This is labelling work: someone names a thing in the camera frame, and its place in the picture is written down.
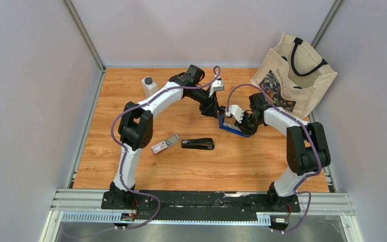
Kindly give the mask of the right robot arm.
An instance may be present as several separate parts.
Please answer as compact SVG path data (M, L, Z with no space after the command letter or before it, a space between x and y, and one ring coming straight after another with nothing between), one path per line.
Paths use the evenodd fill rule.
M250 111L231 105L227 116L235 118L235 126L247 136L257 132L260 125L271 126L286 137L287 168L271 183L267 204L274 211L288 207L298 188L311 176L320 174L331 162L323 125L297 119L280 107L267 104L261 93L249 97Z

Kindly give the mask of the black stapler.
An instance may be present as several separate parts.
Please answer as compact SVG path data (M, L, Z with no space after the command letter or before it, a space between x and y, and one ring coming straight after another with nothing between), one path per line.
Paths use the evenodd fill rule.
M212 138L187 139L181 141L182 149L213 150L215 148Z

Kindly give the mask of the red white staple box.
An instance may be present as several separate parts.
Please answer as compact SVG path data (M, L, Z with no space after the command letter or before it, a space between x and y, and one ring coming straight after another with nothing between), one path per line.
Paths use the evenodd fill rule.
M174 134L173 136L167 138L166 140L155 144L151 147L154 154L158 154L171 146L177 144L180 141L180 136L178 134Z

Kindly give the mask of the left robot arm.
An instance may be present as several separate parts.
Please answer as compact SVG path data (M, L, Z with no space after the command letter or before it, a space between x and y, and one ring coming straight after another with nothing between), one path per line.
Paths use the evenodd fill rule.
M189 97L199 103L201 115L218 118L220 106L213 85L220 81L221 67L213 68L214 78L210 82L200 85L205 72L194 65L190 65L185 72L169 78L168 82L147 99L138 103L128 102L124 111L115 121L119 121L117 139L114 135L116 122L112 122L110 133L116 144L121 146L121 156L118 171L111 182L109 191L102 199L102 209L130 209L141 197L158 201L157 196L144 192L137 192L135 175L141 153L153 138L154 119L172 104Z

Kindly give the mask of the blue stapler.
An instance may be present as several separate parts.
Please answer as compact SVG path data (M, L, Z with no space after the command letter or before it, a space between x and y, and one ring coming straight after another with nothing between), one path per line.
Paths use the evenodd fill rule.
M224 131L233 133L235 135L238 135L238 136L241 136L244 138L250 137L250 135L244 134L241 131L241 129L236 127L234 124L230 124L230 123L225 122L225 118L226 118L225 109L226 109L225 106L220 106L220 108L219 108L219 128L224 130Z

